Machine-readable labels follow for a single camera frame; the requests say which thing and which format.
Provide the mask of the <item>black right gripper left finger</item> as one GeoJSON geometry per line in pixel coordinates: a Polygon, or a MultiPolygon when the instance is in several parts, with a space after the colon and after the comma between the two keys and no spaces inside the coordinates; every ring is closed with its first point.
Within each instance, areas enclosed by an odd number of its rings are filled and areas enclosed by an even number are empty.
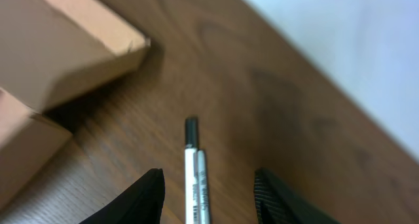
{"type": "Polygon", "coordinates": [[[164,199],[163,170],[152,168],[81,224],[159,224],[164,199]]]}

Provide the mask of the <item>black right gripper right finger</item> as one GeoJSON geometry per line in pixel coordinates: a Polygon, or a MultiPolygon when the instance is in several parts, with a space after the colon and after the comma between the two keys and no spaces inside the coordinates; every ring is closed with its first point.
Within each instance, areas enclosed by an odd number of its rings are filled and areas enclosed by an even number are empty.
{"type": "Polygon", "coordinates": [[[259,224],[338,224],[266,168],[255,171],[253,194],[259,224]]]}

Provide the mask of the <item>black and white marker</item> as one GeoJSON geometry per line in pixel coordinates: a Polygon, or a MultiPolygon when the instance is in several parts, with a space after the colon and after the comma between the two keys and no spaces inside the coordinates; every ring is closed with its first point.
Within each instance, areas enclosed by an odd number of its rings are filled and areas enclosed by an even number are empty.
{"type": "Polygon", "coordinates": [[[185,119],[185,223],[210,224],[206,154],[199,149],[198,117],[185,119]]]}

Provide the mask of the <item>cardboard box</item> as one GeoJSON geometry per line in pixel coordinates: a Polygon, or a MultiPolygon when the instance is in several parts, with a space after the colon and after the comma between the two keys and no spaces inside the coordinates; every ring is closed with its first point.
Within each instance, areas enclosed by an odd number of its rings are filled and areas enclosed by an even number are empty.
{"type": "Polygon", "coordinates": [[[71,137],[46,115],[135,71],[151,41],[100,0],[1,0],[1,205],[71,137]]]}

